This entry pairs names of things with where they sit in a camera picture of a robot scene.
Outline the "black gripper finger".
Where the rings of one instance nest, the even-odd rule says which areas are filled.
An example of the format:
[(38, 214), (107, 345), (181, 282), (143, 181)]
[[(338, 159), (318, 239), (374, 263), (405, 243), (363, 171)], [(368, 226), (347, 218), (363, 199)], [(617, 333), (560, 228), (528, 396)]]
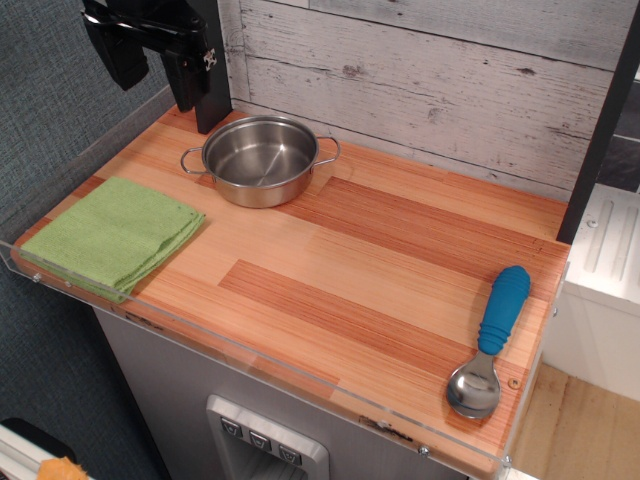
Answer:
[(137, 85), (149, 72), (141, 45), (111, 27), (86, 23), (88, 36), (114, 82), (124, 91)]
[(161, 59), (178, 109), (188, 112), (209, 92), (208, 70), (203, 56), (166, 50)]

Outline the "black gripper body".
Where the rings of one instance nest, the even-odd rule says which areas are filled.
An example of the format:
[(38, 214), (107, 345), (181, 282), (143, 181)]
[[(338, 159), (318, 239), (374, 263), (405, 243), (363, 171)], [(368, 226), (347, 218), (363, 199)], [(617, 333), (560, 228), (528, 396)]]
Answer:
[(206, 37), (207, 24), (186, 1), (85, 1), (84, 25), (111, 27), (145, 48), (202, 55), (209, 70), (216, 64)]

